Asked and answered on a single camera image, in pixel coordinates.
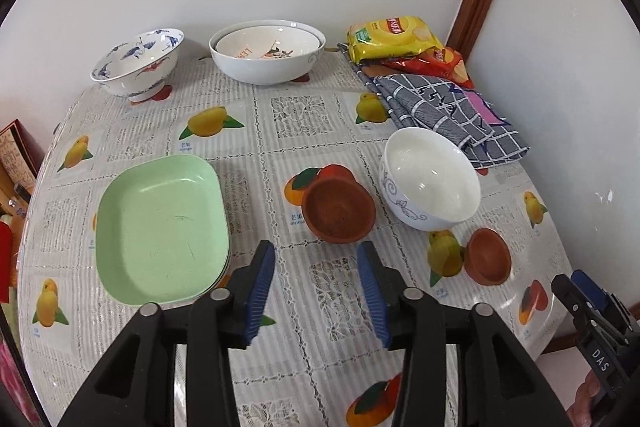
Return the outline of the person's right hand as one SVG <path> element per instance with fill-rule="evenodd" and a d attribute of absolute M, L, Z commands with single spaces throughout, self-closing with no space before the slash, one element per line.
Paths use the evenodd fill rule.
<path fill-rule="evenodd" d="M 600 381 L 593 371 L 579 385 L 575 393 L 574 403 L 566 410 L 567 417 L 573 427 L 590 427 L 592 423 L 591 409 L 593 399 L 601 391 Z"/>

